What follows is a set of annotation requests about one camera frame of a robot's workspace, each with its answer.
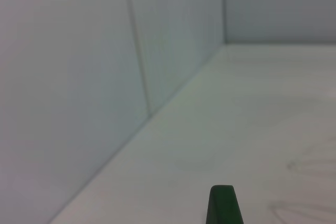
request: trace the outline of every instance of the pencil mark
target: pencil mark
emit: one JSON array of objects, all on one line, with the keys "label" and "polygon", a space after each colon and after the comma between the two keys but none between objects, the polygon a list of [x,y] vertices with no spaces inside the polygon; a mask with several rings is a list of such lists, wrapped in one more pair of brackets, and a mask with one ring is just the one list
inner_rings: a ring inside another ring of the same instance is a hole
[{"label": "pencil mark", "polygon": [[336,179],[336,138],[318,143],[287,164],[291,172]]},{"label": "pencil mark", "polygon": [[268,205],[274,224],[320,224],[336,223],[336,208],[274,201]]}]

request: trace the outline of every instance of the green object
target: green object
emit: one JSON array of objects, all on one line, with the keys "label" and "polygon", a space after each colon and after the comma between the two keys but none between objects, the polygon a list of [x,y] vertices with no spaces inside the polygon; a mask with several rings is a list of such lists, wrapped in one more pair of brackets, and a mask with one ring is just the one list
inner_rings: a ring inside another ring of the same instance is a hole
[{"label": "green object", "polygon": [[244,224],[233,186],[213,186],[206,224]]}]

